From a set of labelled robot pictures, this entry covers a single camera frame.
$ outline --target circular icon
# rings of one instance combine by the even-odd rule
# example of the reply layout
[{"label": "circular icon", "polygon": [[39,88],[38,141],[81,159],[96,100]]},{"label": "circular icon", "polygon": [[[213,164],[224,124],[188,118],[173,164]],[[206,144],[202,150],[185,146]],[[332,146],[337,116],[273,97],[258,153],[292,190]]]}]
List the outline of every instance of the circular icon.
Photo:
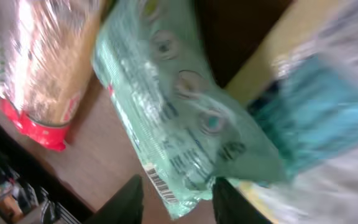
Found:
[{"label": "circular icon", "polygon": [[194,99],[205,91],[206,80],[196,72],[183,70],[179,72],[174,88],[180,98]]},{"label": "circular icon", "polygon": [[140,0],[140,11],[142,17],[153,21],[160,14],[160,0]]},{"label": "circular icon", "polygon": [[227,119],[218,110],[205,111],[200,115],[201,131],[206,134],[217,134],[226,123]]},{"label": "circular icon", "polygon": [[162,60],[173,59],[179,54],[179,42],[175,36],[167,31],[157,31],[152,37],[154,53]]}]

